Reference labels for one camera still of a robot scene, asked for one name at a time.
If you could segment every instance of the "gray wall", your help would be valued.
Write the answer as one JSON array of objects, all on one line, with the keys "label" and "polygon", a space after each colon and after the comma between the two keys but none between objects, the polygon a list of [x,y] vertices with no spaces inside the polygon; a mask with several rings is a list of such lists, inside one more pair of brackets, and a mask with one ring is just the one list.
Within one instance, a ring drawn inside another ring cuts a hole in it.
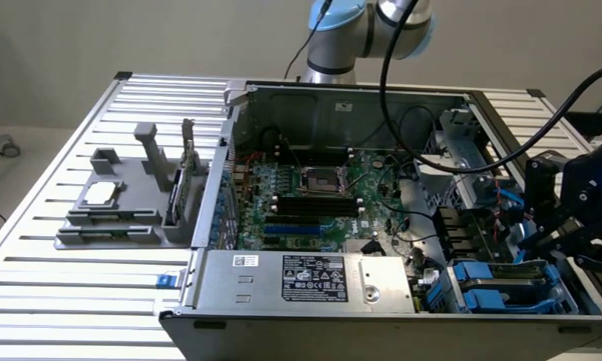
[{"label": "gray wall", "polygon": [[[117,70],[280,77],[310,2],[0,0],[0,125],[75,127]],[[602,0],[433,2],[430,49],[393,64],[394,83],[538,87],[557,103],[602,66]],[[359,81],[379,66],[360,61]],[[580,106],[601,99],[602,81]]]}]

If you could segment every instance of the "cpu socket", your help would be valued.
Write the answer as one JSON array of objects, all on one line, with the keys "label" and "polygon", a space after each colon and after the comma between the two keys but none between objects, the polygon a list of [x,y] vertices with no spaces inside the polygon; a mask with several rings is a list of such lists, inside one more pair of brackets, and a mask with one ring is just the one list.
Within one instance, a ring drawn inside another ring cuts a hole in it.
[{"label": "cpu socket", "polygon": [[302,168],[300,188],[311,192],[342,193],[346,191],[346,169],[336,168]]}]

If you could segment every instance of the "slotted aluminum surface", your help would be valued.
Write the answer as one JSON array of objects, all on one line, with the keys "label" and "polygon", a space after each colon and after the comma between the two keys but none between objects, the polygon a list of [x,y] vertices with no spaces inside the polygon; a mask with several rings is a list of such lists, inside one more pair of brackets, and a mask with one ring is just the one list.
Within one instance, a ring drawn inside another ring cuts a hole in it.
[{"label": "slotted aluminum surface", "polygon": [[[155,122],[156,141],[180,156],[180,122],[196,119],[195,143],[212,159],[226,121],[226,80],[135,75],[117,80],[0,231],[0,359],[175,360],[183,355],[161,330],[156,299],[177,290],[155,289],[156,276],[180,270],[188,250],[63,250],[55,233],[91,172],[97,147],[144,156],[133,139],[137,122]],[[519,141],[550,116],[525,91],[487,90],[487,97]],[[531,149],[582,153],[564,128]]]}]

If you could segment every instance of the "motherboard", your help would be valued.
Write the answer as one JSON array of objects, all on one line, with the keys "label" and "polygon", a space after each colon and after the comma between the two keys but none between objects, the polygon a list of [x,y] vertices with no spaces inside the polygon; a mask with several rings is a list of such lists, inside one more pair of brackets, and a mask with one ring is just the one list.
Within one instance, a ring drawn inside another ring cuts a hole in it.
[{"label": "motherboard", "polygon": [[403,218],[381,201],[402,209],[398,168],[393,155],[366,151],[328,162],[300,151],[292,161],[264,153],[244,157],[235,166],[236,248],[348,252],[374,235],[390,241]]}]

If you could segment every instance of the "warning label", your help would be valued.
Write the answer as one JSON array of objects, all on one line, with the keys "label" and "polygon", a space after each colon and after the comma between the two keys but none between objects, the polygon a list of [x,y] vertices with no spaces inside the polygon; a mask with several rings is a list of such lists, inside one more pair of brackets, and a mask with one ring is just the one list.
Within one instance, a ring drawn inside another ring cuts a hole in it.
[{"label": "warning label", "polygon": [[282,281],[288,302],[348,302],[343,257],[283,256]]}]

